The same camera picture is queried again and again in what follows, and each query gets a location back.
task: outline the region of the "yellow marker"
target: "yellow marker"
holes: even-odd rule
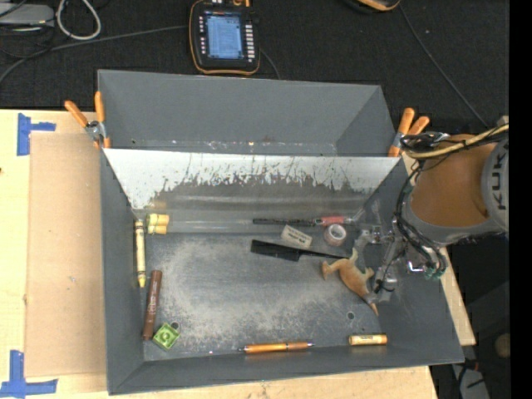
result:
[[[353,334],[349,336],[349,344],[352,346],[369,346],[386,343],[388,343],[386,334]]]
[[[144,288],[146,285],[146,255],[144,247],[144,223],[142,220],[135,222],[136,237],[136,271],[139,285]]]

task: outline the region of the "cable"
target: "cable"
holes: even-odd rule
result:
[[[89,11],[92,13],[92,16],[94,17],[94,19],[96,21],[96,30],[92,34],[90,34],[88,36],[78,36],[76,34],[72,34],[70,31],[68,31],[65,28],[65,26],[62,23],[61,17],[62,17],[63,9],[66,6],[67,0],[61,0],[59,2],[59,6],[58,6],[57,11],[56,11],[57,25],[59,26],[61,31],[63,31],[67,36],[69,36],[71,38],[74,38],[75,40],[92,40],[92,39],[94,39],[94,38],[96,38],[96,37],[98,37],[100,35],[100,32],[101,32],[100,17],[98,16],[98,13],[96,13],[95,8],[89,3],[88,0],[81,0],[81,1],[85,3],[85,5],[89,9]]]
[[[0,18],[7,16],[9,13],[15,12],[17,9],[19,9],[26,2],[27,2],[27,0],[22,0],[21,2],[17,3],[16,5],[11,6],[8,10],[0,13]]]
[[[437,156],[449,155],[459,150],[465,150],[465,149],[471,148],[472,146],[484,145],[485,144],[483,142],[484,139],[490,138],[491,136],[495,136],[500,133],[504,133],[508,131],[509,126],[510,124],[504,124],[502,126],[494,127],[493,129],[489,129],[485,131],[484,133],[480,133],[479,135],[473,136],[467,140],[460,140],[460,141],[447,140],[448,142],[452,142],[455,144],[452,146],[448,146],[446,148],[440,148],[440,149],[431,150],[428,152],[415,152],[415,151],[406,149],[405,152],[408,156],[410,156],[411,158],[415,160],[425,160],[428,158],[435,158]]]
[[[402,16],[405,18],[406,24],[411,29],[412,34],[416,38],[417,42],[419,42],[421,48],[423,51],[427,54],[427,56],[431,59],[432,63],[434,63],[435,67],[438,69],[440,74],[443,75],[443,77],[447,80],[447,82],[451,85],[451,87],[454,89],[454,91],[458,94],[458,96],[465,102],[465,104],[469,107],[469,109],[475,114],[476,118],[479,119],[479,121],[484,125],[484,127],[489,128],[490,125],[484,121],[484,119],[478,114],[478,112],[475,111],[475,108],[471,106],[471,104],[468,102],[468,100],[461,94],[461,92],[458,90],[458,88],[455,86],[455,84],[452,82],[452,80],[444,73],[444,71],[441,69],[440,65],[438,65],[438,62],[432,57],[431,53],[428,51],[428,49],[425,47],[419,36],[416,34],[416,30],[412,26],[410,19],[408,19],[408,16],[406,15],[405,11],[402,8],[402,5],[399,5],[399,10],[402,13]]]
[[[49,49],[45,49],[45,50],[42,50],[42,51],[39,51],[39,52],[35,52],[32,55],[24,57],[24,59],[21,59],[20,61],[17,61],[14,64],[12,64],[0,76],[0,84],[2,83],[2,81],[5,80],[5,78],[9,75],[10,72],[12,72],[18,66],[22,65],[25,61],[28,61],[29,59],[33,59],[34,57],[39,57],[39,56],[44,55],[45,53],[48,53],[48,52],[55,52],[55,51],[58,51],[58,50],[61,50],[61,49],[67,49],[69,47],[83,46],[85,44],[95,44],[95,43],[100,43],[100,42],[107,42],[109,40],[117,40],[117,39],[120,39],[120,38],[135,37],[135,36],[141,36],[141,35],[144,35],[144,34],[152,34],[154,32],[163,32],[163,31],[170,31],[170,30],[184,29],[184,28],[188,28],[188,25],[178,25],[178,26],[174,26],[174,27],[163,27],[163,28],[157,28],[157,29],[147,30],[147,31],[131,32],[131,33],[127,33],[127,34],[121,34],[119,36],[111,36],[111,37],[99,38],[97,40],[92,40],[90,42],[73,42],[73,43],[62,44],[60,46],[51,47]]]
[[[273,70],[275,71],[275,75],[277,76],[277,79],[282,80],[281,75],[279,74],[279,71],[277,70],[277,67],[272,61],[272,58],[269,57],[262,48],[260,49],[260,52],[263,54],[263,56],[268,60],[269,64],[272,66]]]

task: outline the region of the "tape roll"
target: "tape roll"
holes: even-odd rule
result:
[[[347,238],[347,231],[341,224],[331,224],[323,232],[323,239],[329,245],[339,247]]]

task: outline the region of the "white cable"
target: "white cable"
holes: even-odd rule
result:
[[[61,0],[59,2],[59,6],[57,7],[57,11],[56,11],[57,25],[59,26],[61,31],[63,31],[67,36],[74,38],[75,40],[92,40],[93,38],[96,38],[100,35],[100,31],[101,31],[100,17],[98,17],[98,14],[96,13],[95,8],[89,3],[88,0],[81,0],[81,1],[85,3],[87,8],[91,11],[92,16],[95,18],[96,30],[90,36],[77,36],[76,34],[72,34],[70,31],[68,31],[63,26],[63,23],[61,20],[61,14],[63,12],[63,9],[65,8],[65,3],[67,2],[67,0]]]

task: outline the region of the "yellow wire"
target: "yellow wire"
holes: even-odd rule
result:
[[[468,148],[471,145],[474,145],[475,143],[480,142],[481,140],[485,139],[489,135],[498,135],[499,133],[502,133],[503,131],[507,131],[510,124],[504,124],[500,127],[495,127],[493,129],[487,130],[484,133],[480,133],[479,135],[476,135],[474,137],[471,137],[467,140],[462,140],[460,142],[457,142],[456,145],[452,145],[446,148],[441,148],[438,150],[431,150],[428,152],[415,152],[412,150],[405,150],[406,154],[415,159],[415,160],[424,160],[428,158],[434,158],[441,155],[450,154],[451,152],[455,152],[457,150],[460,150],[462,148]]]

